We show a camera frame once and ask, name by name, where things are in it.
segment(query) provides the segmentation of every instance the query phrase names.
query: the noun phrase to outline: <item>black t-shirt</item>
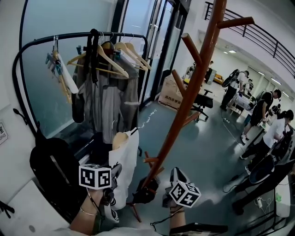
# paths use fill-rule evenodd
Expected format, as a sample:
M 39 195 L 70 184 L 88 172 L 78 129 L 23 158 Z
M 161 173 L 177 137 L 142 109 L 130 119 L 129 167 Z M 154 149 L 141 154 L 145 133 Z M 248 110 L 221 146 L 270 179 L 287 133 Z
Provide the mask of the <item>black t-shirt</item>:
M 272 95 L 272 92 L 266 92 L 262 95 L 262 98 L 261 100 L 258 102 L 257 106 L 256 106 L 256 111 L 253 111 L 253 113 L 255 112 L 255 116 L 257 116 L 258 118 L 262 118 L 262 107 L 263 107 L 263 104 L 264 102 L 267 103 L 267 106 L 266 106 L 266 110 L 265 112 L 267 112 L 269 110 L 269 108 L 271 107 L 272 105 L 272 102 L 273 102 L 273 95 Z

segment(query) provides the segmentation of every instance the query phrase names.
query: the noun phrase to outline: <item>wall sign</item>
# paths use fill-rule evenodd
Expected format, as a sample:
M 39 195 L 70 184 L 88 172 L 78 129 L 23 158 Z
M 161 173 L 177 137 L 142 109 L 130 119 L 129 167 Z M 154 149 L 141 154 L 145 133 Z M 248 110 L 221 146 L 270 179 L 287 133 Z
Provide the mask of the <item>wall sign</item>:
M 0 145 L 8 139 L 8 134 L 2 122 L 0 122 Z

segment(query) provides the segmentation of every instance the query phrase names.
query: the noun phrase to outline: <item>gray floor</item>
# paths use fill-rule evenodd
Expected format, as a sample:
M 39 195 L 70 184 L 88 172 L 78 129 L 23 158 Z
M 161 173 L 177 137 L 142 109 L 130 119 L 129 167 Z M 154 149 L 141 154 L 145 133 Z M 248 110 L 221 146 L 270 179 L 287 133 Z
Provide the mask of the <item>gray floor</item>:
M 191 122 L 181 130 L 163 164 L 165 170 L 159 176 L 161 184 L 155 199 L 148 204 L 136 205 L 142 223 L 137 222 L 130 207 L 125 207 L 118 212 L 120 223 L 116 225 L 117 227 L 151 228 L 149 225 L 151 222 L 162 220 L 169 215 L 169 210 L 162 208 L 161 202 L 165 188 L 170 184 L 170 171 L 175 166 L 184 171 L 202 193 L 195 206 L 185 210 L 187 224 L 197 222 L 227 225 L 229 232 L 224 235 L 234 235 L 250 221 L 263 214 L 262 210 L 258 209 L 252 202 L 244 208 L 245 212 L 242 216 L 236 216 L 232 211 L 231 204 L 246 193 L 242 192 L 235 195 L 233 192 L 228 194 L 222 192 L 223 186 L 234 175 L 244 171 L 244 166 L 248 161 L 239 159 L 239 156 L 243 153 L 242 148 L 245 149 L 245 146 L 238 145 L 233 138 L 234 136 L 239 141 L 244 119 L 239 118 L 236 113 L 230 115 L 229 112 L 221 112 L 219 105 L 214 101 L 213 109 L 205 109 L 209 116 L 206 122 L 202 120 L 198 123 Z M 221 116 L 228 118 L 231 123 L 224 122 Z M 174 117 L 174 111 L 156 102 L 144 108 L 140 113 L 140 146 L 143 151 L 148 151 L 151 157 L 157 156 Z M 142 159 L 143 157 L 138 158 L 133 182 L 130 185 L 128 198 L 130 201 L 139 180 L 149 172 L 148 164 L 144 164 Z M 272 199 L 272 196 L 273 194 L 270 192 L 264 195 L 263 199 Z M 264 227 L 263 225 L 244 235 L 256 235 Z M 158 224 L 156 228 L 160 234 L 167 235 L 169 221 Z

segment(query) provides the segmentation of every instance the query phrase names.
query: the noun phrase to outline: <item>wooden coat stand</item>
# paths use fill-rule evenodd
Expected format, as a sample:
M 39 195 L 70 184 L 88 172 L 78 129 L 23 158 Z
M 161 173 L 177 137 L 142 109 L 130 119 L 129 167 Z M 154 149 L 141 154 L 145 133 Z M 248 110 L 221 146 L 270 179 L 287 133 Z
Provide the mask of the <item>wooden coat stand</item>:
M 187 125 L 190 121 L 194 120 L 199 115 L 199 113 L 197 112 L 187 117 L 195 101 L 195 98 L 197 97 L 197 94 L 200 91 L 220 30 L 234 26 L 254 24 L 254 20 L 252 17 L 224 21 L 223 19 L 225 10 L 226 0 L 214 1 L 212 7 L 212 14 L 210 17 L 210 21 L 208 24 L 205 39 L 200 53 L 198 52 L 192 39 L 187 33 L 181 36 L 183 42 L 185 43 L 194 61 L 196 62 L 196 67 L 186 90 L 184 89 L 176 70 L 172 71 L 172 75 L 175 78 L 175 81 L 180 89 L 180 92 L 183 96 L 183 100 L 178 109 L 178 112 L 176 113 L 174 121 L 170 127 L 170 130 L 166 136 L 166 139 L 164 141 L 162 148 L 160 149 L 158 156 L 155 158 L 150 158 L 148 153 L 145 152 L 146 158 L 144 159 L 144 162 L 149 163 L 149 165 L 151 166 L 151 171 L 149 172 L 145 182 L 143 183 L 142 188 L 146 187 L 152 181 L 152 179 L 155 178 L 157 174 L 159 174 L 159 170 L 163 170 L 161 165 L 165 160 L 167 154 L 169 153 L 172 145 L 174 144 L 174 141 L 176 140 L 181 128 Z M 136 218 L 138 219 L 138 221 L 141 222 L 136 212 L 134 204 L 133 208 L 136 213 Z

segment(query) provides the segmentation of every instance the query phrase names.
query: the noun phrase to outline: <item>staircase railing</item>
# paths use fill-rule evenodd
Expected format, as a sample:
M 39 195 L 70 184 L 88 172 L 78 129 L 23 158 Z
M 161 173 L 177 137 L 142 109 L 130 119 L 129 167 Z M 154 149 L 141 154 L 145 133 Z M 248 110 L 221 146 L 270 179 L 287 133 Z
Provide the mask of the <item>staircase railing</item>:
M 212 12 L 213 3 L 206 2 L 205 20 L 209 20 Z M 224 19 L 231 20 L 242 18 L 243 16 L 226 9 Z M 281 63 L 295 78 L 295 57 L 288 49 L 281 44 L 274 36 L 256 24 L 231 27 L 231 30 L 240 34 L 242 37 L 251 40 L 259 47 L 267 51 L 274 59 Z

